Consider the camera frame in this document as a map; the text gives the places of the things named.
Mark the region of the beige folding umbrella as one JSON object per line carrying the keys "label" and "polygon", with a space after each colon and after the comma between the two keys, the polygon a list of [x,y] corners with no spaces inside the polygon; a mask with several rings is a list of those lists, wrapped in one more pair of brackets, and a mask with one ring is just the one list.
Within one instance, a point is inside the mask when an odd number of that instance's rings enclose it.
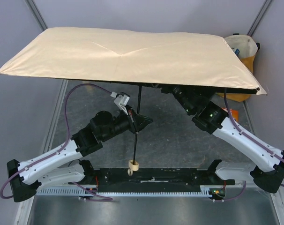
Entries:
{"label": "beige folding umbrella", "polygon": [[7,61],[0,75],[265,94],[224,38],[209,34],[50,28]]}

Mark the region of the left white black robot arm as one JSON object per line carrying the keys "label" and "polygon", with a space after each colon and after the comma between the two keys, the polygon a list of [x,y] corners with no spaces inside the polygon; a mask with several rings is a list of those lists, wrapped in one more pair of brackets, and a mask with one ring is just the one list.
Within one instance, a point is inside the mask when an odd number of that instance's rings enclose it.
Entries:
{"label": "left white black robot arm", "polygon": [[103,147],[102,143],[123,132],[136,134],[153,120],[136,113],[131,107],[121,110],[117,117],[108,111],[100,111],[89,124],[74,135],[68,135],[60,146],[34,159],[19,162],[15,159],[7,162],[8,184],[11,187],[14,202],[19,203],[33,197],[48,182],[56,181],[49,177],[58,175],[59,183],[78,182],[87,177],[90,163],[80,163],[63,178],[60,166],[85,157]]}

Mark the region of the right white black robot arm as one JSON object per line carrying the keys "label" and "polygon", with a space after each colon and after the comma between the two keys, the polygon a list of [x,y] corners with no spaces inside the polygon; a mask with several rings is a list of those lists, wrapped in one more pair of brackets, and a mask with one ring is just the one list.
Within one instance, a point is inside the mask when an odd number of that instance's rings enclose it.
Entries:
{"label": "right white black robot arm", "polygon": [[256,186],[269,193],[283,186],[284,150],[265,143],[237,123],[229,109],[213,103],[213,88],[164,84],[160,89],[175,97],[200,130],[226,141],[254,162],[249,175]]}

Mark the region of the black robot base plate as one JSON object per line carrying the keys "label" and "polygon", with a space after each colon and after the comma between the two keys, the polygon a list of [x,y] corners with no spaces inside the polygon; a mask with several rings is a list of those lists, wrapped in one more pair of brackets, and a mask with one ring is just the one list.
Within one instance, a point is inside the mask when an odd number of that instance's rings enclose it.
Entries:
{"label": "black robot base plate", "polygon": [[97,184],[98,191],[199,191],[201,185],[235,185],[235,181],[195,168],[143,168],[131,176],[124,168],[100,168],[79,184]]}

